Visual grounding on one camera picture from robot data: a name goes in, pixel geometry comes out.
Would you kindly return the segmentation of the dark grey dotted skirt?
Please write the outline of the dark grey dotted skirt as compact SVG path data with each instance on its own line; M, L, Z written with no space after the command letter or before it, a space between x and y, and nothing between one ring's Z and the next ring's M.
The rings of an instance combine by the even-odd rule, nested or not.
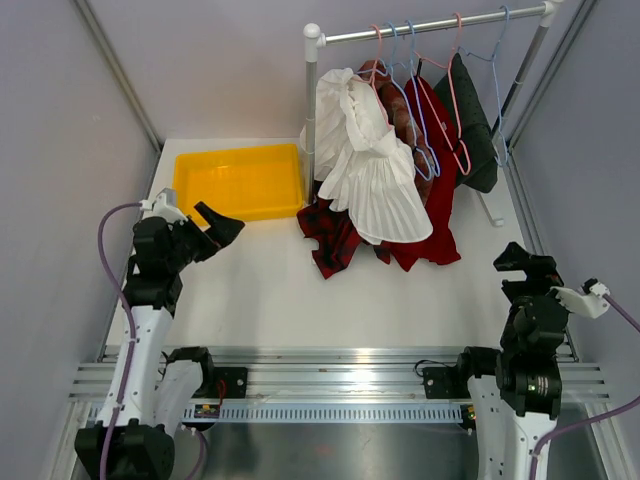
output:
M456 185L464 184L481 193L489 193L497 183L497 163L491 132L474 83L459 53L451 65L458 113L462 122L462 140L471 157L472 168L465 176L458 173Z

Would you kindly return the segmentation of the dark red plaid skirt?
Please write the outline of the dark red plaid skirt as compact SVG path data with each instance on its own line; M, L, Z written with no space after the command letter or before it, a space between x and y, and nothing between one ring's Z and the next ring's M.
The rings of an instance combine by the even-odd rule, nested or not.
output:
M386 247L375 246L364 240L348 212L331 210L328 200L317 199L301 209L296 218L303 236L317 242L312 258L325 280L347 269L360 245L371 247L383 263L391 262L391 254Z

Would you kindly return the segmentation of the solid red skirt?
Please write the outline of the solid red skirt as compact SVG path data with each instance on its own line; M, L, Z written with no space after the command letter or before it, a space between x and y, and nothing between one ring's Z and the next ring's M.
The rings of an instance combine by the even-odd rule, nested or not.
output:
M431 193L425 209L431 221L433 232L424 241L405 244L390 243L389 251L400 265L408 272L420 259L437 265L449 265L461 259L454 236L449 228L453 207L456 176L459 168L448 143L455 145L456 126L445 105L438 98L431 86L418 77L418 92L428 130L429 143L434 149L440 164L441 174L433 179ZM405 85L413 113L418 112L416 98L411 82Z

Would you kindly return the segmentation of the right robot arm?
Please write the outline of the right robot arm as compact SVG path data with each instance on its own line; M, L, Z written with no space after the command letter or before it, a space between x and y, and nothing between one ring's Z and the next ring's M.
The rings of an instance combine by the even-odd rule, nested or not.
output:
M493 265L525 277L502 283L510 307L499 348L465 348L453 380L472 401L478 478L544 479L563 390L557 350L569 313L551 291L562 281L552 257L516 242Z

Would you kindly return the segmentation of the red beige checked skirt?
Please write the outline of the red beige checked skirt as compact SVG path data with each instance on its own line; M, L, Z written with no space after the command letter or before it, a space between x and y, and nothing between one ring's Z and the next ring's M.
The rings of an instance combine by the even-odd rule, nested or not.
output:
M360 67L358 75L363 80L369 80L370 67L372 64L373 60L368 60ZM407 135L411 134L411 128L407 125L408 112L405 107L404 99L399 90L391 83L391 78L381 62L378 64L376 87L378 89L380 99L386 108L389 123L393 125L397 138L411 149L412 154L410 140L407 138ZM430 154L425 147L421 131L418 133L418 145L425 152L430 162ZM424 173L427 173L427 167L422 156L419 153L416 153L415 155L412 155L412 157L414 166L418 165ZM414 183L422 203L426 204L431 193L433 178L431 181L425 181L416 171Z

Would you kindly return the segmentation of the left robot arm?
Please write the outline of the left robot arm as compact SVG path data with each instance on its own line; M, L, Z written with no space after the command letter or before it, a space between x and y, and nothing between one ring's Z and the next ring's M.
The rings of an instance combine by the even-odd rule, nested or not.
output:
M74 442L92 479L169 478L188 401L209 394L224 400L231 384L216 372L207 348L170 355L163 348L182 271L228 247L244 222L199 202L195 210L208 226L201 229L164 196L136 206L149 215L133 227L125 280L113 283L126 317L114 375L94 425L80 429Z

